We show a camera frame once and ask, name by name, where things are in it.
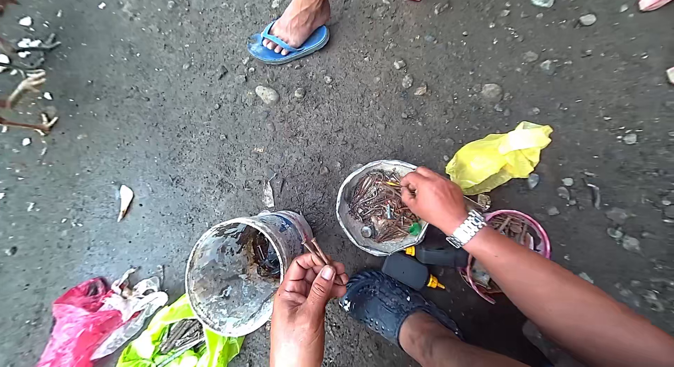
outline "blue flip-flop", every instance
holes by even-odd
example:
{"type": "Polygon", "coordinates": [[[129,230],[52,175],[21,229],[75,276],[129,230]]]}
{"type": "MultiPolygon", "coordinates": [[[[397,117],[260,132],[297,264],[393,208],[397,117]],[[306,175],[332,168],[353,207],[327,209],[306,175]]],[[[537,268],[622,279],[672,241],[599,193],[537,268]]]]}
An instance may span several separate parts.
{"type": "Polygon", "coordinates": [[[305,40],[304,44],[300,48],[291,47],[288,43],[285,43],[278,36],[269,34],[269,30],[274,26],[273,21],[271,24],[268,24],[264,28],[262,34],[255,34],[250,37],[251,42],[248,43],[248,52],[253,55],[254,58],[264,62],[265,64],[279,65],[284,64],[301,57],[305,57],[308,54],[312,54],[328,43],[330,39],[330,32],[325,26],[318,27],[312,35],[305,40]],[[288,54],[283,56],[280,52],[277,54],[274,50],[270,50],[262,45],[262,40],[268,39],[278,44],[279,46],[288,50],[288,54]]]}
{"type": "Polygon", "coordinates": [[[340,306],[351,317],[399,347],[402,323],[418,311],[430,314],[463,340],[456,323],[445,312],[426,301],[418,291],[384,275],[382,271],[364,270],[351,276],[340,306]]]}

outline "yellow plastic bag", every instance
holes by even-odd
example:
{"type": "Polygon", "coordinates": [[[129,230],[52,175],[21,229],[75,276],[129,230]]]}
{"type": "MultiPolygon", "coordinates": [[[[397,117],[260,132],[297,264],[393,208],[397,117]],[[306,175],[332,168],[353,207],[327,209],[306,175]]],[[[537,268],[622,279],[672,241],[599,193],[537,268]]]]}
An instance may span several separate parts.
{"type": "Polygon", "coordinates": [[[445,172],[471,196],[491,191],[513,177],[527,178],[550,144],[552,128],[521,122],[506,134],[490,134],[461,147],[445,172]]]}

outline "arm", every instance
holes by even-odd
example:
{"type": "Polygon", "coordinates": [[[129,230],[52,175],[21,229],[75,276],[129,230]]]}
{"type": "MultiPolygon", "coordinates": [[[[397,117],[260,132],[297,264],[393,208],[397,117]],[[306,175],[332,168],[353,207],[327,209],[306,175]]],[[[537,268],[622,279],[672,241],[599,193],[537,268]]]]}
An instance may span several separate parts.
{"type": "MultiPolygon", "coordinates": [[[[467,217],[459,187],[420,167],[402,181],[403,200],[452,234],[467,217]]],[[[560,346],[595,366],[672,366],[674,339],[560,265],[484,228],[465,247],[510,300],[560,346]]]]}

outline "silver watch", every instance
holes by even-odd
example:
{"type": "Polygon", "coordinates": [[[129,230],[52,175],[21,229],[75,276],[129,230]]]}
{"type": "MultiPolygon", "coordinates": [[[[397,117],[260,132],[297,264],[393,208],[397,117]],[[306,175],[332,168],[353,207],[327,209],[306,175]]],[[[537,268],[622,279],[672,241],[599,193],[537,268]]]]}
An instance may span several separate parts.
{"type": "Polygon", "coordinates": [[[468,217],[461,226],[454,230],[452,235],[447,237],[447,242],[450,242],[456,248],[461,248],[486,225],[484,217],[477,210],[471,210],[468,212],[468,217]]]}

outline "white bucket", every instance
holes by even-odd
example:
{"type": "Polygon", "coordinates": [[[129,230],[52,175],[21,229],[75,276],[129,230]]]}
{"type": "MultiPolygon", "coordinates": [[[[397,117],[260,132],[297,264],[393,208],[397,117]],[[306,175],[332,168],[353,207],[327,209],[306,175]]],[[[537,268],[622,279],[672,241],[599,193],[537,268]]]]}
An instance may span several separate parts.
{"type": "Polygon", "coordinates": [[[260,328],[272,316],[274,294],[301,254],[302,241],[311,238],[304,217],[286,210],[234,218],[208,229],[192,248],[185,272],[185,291],[197,319],[226,337],[260,328]],[[262,235],[278,256],[280,279],[260,276],[251,263],[253,239],[262,235]]]}

